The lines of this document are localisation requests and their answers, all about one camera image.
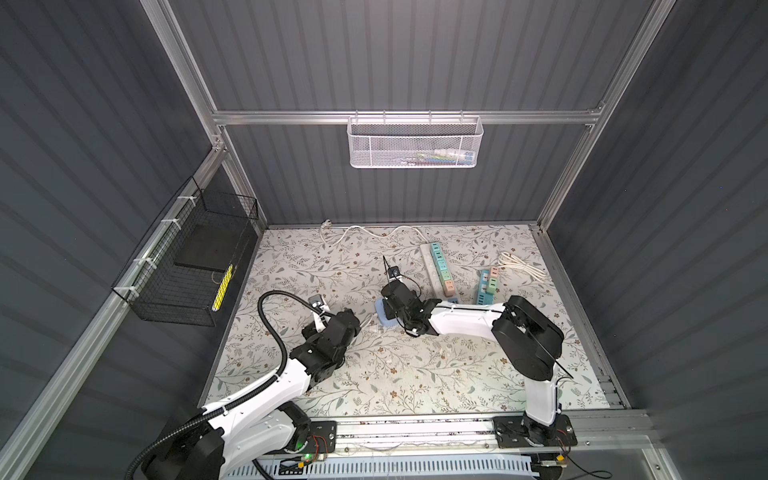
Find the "round blue power hub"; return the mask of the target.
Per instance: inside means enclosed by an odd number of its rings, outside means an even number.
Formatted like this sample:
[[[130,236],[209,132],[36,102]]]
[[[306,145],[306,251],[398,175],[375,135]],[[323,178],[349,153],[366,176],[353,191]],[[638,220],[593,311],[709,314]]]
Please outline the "round blue power hub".
[[[390,318],[383,298],[379,298],[374,303],[374,308],[379,324],[384,328],[392,328],[399,325],[396,317]]]

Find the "long white power strip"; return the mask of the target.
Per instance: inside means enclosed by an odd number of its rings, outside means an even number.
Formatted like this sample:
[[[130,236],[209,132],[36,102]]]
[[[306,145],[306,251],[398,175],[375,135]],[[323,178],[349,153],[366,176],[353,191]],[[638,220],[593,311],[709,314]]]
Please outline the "long white power strip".
[[[420,252],[434,294],[442,300],[460,303],[458,288],[441,245],[437,242],[425,243],[420,246]]]

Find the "teal small power strip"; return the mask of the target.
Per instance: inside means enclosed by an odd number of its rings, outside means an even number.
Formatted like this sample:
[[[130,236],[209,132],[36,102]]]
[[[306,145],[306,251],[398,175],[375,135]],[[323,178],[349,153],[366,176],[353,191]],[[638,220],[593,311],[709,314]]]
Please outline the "teal small power strip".
[[[476,294],[477,305],[491,305],[494,303],[494,295],[498,290],[498,281],[499,276],[497,278],[489,277],[489,269],[480,271]]]

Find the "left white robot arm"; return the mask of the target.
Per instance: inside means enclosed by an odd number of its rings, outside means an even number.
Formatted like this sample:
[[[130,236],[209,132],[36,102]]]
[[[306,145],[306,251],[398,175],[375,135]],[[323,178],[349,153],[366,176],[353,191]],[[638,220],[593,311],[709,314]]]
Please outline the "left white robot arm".
[[[288,354],[281,373],[273,372],[232,399],[193,412],[200,423],[164,442],[141,463],[147,479],[222,479],[271,451],[304,442],[308,420],[293,400],[329,378],[345,362],[360,333],[353,311],[342,310],[326,327]]]

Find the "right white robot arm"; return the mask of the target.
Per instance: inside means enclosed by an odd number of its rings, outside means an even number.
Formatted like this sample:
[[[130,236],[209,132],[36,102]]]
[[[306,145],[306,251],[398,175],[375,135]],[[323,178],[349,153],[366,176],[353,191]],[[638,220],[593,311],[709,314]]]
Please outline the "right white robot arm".
[[[525,378],[528,424],[552,427],[559,414],[553,379],[562,355],[562,330],[522,296],[493,305],[420,299],[402,281],[392,280],[381,294],[384,311],[402,322],[411,337],[463,335],[493,341]]]

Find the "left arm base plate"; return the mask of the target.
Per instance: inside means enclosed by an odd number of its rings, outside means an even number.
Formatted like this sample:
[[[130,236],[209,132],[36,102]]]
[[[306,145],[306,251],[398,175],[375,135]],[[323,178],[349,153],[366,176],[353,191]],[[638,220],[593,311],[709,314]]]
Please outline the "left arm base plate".
[[[267,455],[329,454],[336,449],[338,423],[310,420],[301,425],[281,448],[269,450]]]

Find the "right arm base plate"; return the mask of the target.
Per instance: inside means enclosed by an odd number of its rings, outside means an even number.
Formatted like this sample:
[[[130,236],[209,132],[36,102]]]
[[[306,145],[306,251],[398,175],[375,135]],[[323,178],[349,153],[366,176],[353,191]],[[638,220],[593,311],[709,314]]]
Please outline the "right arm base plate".
[[[527,415],[502,415],[491,419],[500,448],[574,447],[578,439],[570,418],[557,413],[552,425],[544,426]]]

